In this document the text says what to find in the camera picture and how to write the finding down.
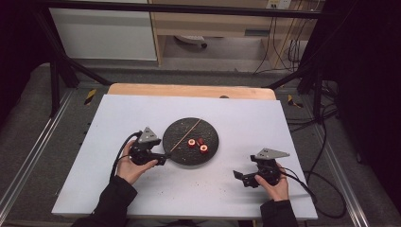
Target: white tabletop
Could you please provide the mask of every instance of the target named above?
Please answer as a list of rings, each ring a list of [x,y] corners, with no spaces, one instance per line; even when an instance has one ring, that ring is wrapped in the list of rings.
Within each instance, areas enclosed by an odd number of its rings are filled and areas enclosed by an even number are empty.
[[[305,181],[279,101],[105,95],[52,213],[65,217],[92,213],[127,137],[149,126],[163,138],[171,123],[186,117],[201,118],[215,127],[218,152],[200,166],[167,160],[147,171],[133,185],[139,194],[128,208],[129,217],[260,218],[259,207],[269,199],[266,192],[260,186],[244,187],[233,170],[256,172],[250,155],[262,148],[290,153],[277,162]],[[152,151],[164,153],[162,145]],[[309,195],[298,183],[288,182],[295,216],[317,218]]]

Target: black sleeve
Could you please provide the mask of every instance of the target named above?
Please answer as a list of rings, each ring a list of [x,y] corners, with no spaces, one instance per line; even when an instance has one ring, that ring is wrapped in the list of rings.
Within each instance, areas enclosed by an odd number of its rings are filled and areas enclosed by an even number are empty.
[[[127,207],[136,195],[137,192],[132,185],[115,176],[100,194],[95,211],[87,218],[79,218],[72,227],[124,226]]]
[[[260,206],[264,227],[298,226],[289,201],[267,201]]]

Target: hand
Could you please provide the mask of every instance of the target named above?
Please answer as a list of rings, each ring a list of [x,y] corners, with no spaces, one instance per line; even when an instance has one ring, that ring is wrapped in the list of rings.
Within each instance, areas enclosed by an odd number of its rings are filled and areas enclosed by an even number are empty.
[[[129,141],[129,143],[124,147],[123,156],[129,155],[133,142],[135,141]],[[131,161],[130,156],[127,156],[120,159],[118,162],[117,175],[128,183],[133,184],[139,179],[142,173],[154,167],[156,164],[157,160],[152,160],[142,166],[138,166]]]
[[[277,166],[280,168],[280,171],[286,172],[283,167],[277,163]],[[283,174],[280,175],[280,181],[277,185],[273,186],[270,185],[268,182],[265,181],[261,176],[256,175],[254,176],[256,181],[265,188],[268,194],[274,201],[287,201],[288,196],[288,182],[287,177]]]

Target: black controller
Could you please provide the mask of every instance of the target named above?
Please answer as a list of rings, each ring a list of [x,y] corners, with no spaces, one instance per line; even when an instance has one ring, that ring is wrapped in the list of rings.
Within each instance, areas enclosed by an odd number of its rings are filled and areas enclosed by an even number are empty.
[[[169,158],[166,154],[153,153],[151,149],[160,144],[162,140],[148,127],[143,132],[137,132],[137,139],[130,148],[131,160],[141,166],[149,161],[157,160],[157,166],[163,166]]]
[[[251,161],[256,162],[257,172],[242,174],[234,170],[234,177],[244,183],[245,187],[258,187],[259,183],[254,176],[257,174],[266,180],[270,185],[276,185],[280,181],[281,171],[277,166],[275,158],[287,157],[288,153],[267,149],[262,149],[257,155],[251,155]]]

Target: red cylindrical object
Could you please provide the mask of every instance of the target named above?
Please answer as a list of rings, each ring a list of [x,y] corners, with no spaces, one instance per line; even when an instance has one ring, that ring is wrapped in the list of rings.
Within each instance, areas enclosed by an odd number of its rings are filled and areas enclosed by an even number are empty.
[[[194,148],[197,145],[197,142],[195,142],[194,139],[188,140],[188,147],[189,148]]]
[[[199,138],[199,139],[197,140],[197,144],[198,144],[199,147],[202,146],[202,145],[204,145],[204,140],[203,140],[202,138]]]
[[[207,149],[207,145],[200,146],[200,153],[207,153],[209,150]]]

